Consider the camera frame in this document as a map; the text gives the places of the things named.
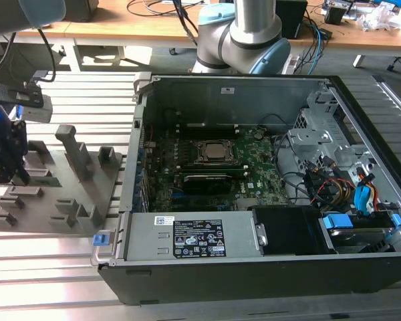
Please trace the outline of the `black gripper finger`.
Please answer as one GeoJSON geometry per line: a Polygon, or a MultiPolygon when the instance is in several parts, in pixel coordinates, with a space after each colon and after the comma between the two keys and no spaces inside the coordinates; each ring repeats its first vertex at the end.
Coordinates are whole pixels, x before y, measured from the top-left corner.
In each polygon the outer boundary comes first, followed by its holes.
{"type": "Polygon", "coordinates": [[[29,173],[25,170],[25,162],[21,161],[15,170],[15,184],[20,186],[28,186],[30,183],[29,173]]]}

